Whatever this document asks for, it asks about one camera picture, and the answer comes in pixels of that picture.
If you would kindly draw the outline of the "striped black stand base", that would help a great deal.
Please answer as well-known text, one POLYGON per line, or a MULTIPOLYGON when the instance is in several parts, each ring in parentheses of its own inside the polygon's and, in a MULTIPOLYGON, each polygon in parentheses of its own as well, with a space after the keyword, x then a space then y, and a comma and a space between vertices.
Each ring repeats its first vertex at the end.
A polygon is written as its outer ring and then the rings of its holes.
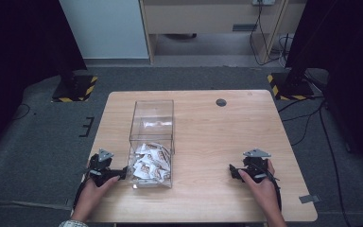
POLYGON ((74 76, 70 81, 61 79, 52 95, 53 102, 86 101, 95 88, 97 77, 74 76))
POLYGON ((314 96, 314 92, 305 79, 290 73, 271 73, 268 75, 268 82, 278 100, 303 100, 314 96))

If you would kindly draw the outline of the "grey tape piece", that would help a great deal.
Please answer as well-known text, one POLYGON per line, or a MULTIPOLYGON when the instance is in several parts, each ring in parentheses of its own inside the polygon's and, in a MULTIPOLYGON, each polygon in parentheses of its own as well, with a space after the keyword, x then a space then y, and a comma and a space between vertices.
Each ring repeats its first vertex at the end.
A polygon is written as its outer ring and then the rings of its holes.
POLYGON ((305 195, 305 196, 300 196, 299 200, 301 203, 309 203, 309 202, 320 202, 321 198, 319 195, 305 195))

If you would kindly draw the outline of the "black curtain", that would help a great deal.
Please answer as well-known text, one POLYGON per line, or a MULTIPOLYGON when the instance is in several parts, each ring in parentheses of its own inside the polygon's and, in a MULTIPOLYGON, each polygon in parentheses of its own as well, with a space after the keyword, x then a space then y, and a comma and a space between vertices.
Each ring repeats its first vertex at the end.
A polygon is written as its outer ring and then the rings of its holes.
POLYGON ((60 0, 0 0, 0 135, 27 86, 85 67, 60 0))
POLYGON ((329 107, 349 148, 363 155, 363 0, 307 0, 287 66, 328 72, 329 107))

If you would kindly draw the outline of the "person's left hand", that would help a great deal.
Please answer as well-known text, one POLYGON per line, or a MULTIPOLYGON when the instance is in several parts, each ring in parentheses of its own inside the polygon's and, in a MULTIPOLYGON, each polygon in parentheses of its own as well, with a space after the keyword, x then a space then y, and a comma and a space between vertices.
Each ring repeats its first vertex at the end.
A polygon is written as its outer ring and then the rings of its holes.
POLYGON ((119 181, 119 176, 110 178, 101 186, 97 186, 92 179, 84 185, 75 208, 75 213, 91 213, 100 203, 104 195, 119 181))

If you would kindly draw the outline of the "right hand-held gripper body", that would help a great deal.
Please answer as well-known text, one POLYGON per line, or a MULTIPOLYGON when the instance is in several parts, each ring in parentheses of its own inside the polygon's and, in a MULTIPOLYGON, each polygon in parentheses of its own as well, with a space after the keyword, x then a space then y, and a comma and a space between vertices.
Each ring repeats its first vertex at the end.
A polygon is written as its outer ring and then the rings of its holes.
POLYGON ((243 170, 249 174, 256 183, 262 182, 262 180, 267 177, 268 157, 270 157, 270 154, 259 148, 255 148, 245 151, 243 155, 245 156, 243 160, 243 170))

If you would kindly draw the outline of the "white cabinet panel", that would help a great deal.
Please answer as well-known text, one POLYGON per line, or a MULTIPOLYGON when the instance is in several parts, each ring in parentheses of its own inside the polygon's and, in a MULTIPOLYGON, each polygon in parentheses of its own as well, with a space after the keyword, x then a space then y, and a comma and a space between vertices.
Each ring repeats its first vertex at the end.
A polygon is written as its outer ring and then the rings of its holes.
POLYGON ((139 0, 60 0, 84 59, 147 59, 139 0))

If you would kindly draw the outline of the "black metal stand post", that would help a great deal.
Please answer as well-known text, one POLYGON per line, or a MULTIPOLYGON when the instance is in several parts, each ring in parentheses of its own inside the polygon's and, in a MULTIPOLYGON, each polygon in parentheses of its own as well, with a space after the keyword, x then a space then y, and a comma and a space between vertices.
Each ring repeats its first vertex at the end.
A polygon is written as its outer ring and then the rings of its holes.
POLYGON ((286 86, 288 90, 297 90, 303 83, 303 73, 307 62, 307 53, 305 49, 291 47, 286 66, 290 68, 286 77, 286 86))
POLYGON ((68 91, 74 91, 77 88, 75 75, 71 69, 65 68, 61 72, 61 80, 68 91))

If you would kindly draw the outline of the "clear plastic box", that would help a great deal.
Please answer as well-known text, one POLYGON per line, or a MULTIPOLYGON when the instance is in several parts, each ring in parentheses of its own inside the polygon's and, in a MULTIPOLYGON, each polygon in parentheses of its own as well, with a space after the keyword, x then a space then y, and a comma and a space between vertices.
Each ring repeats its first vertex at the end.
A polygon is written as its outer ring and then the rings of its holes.
POLYGON ((130 127, 129 177, 133 188, 172 187, 172 158, 174 155, 174 101, 137 100, 130 127), (163 145, 171 155, 171 179, 165 183, 139 182, 132 176, 135 151, 143 143, 163 145))

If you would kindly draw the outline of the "pile of white packets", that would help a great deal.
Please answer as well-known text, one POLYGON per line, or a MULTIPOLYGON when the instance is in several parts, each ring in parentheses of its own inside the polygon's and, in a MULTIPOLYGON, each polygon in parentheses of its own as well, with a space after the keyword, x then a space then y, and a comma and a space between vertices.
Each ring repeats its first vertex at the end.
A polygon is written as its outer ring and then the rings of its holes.
POLYGON ((143 143, 135 151, 132 176, 139 182, 165 183, 171 179, 170 152, 158 143, 143 143))

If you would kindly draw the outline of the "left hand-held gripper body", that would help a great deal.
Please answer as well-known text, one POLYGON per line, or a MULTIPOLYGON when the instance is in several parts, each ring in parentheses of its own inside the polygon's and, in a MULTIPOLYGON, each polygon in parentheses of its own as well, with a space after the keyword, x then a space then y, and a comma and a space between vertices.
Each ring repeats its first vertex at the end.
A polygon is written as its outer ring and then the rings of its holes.
POLYGON ((93 155, 89 162, 88 176, 100 187, 110 178, 115 177, 117 172, 110 169, 113 154, 101 148, 93 155))

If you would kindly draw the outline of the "person's right hand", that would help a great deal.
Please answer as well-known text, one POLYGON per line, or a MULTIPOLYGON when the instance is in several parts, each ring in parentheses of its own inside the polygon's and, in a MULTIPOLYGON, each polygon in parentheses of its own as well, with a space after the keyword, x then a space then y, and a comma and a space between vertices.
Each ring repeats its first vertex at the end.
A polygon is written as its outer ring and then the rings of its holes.
POLYGON ((256 183, 245 171, 239 170, 238 173, 264 212, 271 214, 280 212, 276 189, 269 178, 265 178, 262 182, 256 183))

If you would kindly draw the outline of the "black floor tape mark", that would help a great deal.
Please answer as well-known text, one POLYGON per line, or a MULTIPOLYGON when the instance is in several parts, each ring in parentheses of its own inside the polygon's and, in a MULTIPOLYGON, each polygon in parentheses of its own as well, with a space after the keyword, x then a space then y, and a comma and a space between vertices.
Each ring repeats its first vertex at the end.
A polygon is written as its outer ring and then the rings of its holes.
POLYGON ((87 123, 82 125, 84 132, 79 135, 79 137, 88 137, 91 131, 91 128, 94 124, 95 118, 93 116, 86 117, 87 123))

